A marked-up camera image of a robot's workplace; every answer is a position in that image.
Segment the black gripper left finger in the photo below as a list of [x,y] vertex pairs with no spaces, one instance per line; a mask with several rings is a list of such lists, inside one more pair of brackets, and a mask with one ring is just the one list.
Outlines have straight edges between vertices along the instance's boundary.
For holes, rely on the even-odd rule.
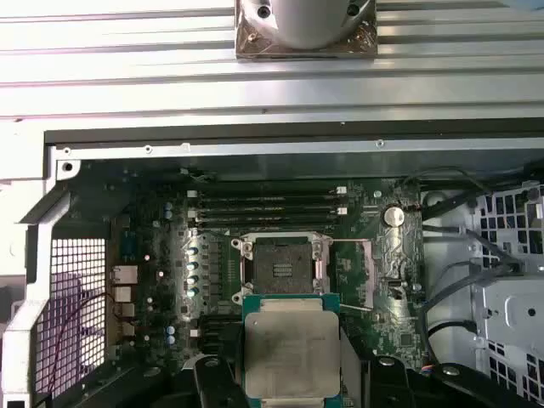
[[220,357],[201,357],[189,369],[168,374],[135,367],[63,394],[64,407],[244,407],[246,394]]

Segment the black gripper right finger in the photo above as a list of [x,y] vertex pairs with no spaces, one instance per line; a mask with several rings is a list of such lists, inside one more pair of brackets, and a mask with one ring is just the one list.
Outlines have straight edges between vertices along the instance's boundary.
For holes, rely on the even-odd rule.
[[428,374],[342,340],[342,382],[355,407],[542,407],[485,374],[455,363]]

